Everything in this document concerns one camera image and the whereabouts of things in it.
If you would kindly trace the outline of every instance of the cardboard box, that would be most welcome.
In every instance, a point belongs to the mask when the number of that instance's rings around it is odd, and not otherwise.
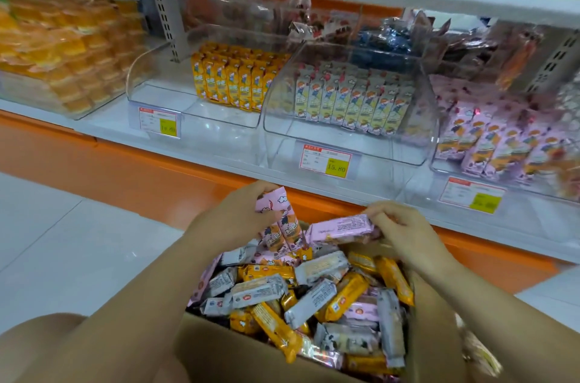
[[[386,244],[352,243],[347,253],[394,257]],[[406,383],[465,383],[466,365],[461,354],[455,315],[447,303],[419,275],[408,272],[415,291],[409,315]],[[177,358],[192,381],[341,383],[359,380],[302,357],[291,365],[276,348],[238,334],[192,314],[185,314],[174,344]]]

